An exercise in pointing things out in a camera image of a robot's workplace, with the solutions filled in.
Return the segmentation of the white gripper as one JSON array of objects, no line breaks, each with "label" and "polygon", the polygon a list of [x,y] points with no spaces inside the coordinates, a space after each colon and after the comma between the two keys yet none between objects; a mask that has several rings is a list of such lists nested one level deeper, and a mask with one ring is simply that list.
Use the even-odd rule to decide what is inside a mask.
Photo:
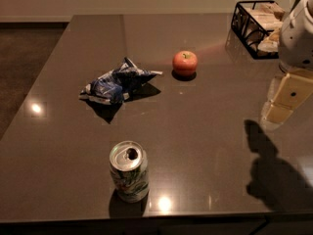
[{"label": "white gripper", "polygon": [[263,107],[263,119],[282,124],[313,94],[313,0],[296,0],[280,30],[279,59],[285,69],[276,76]]}]

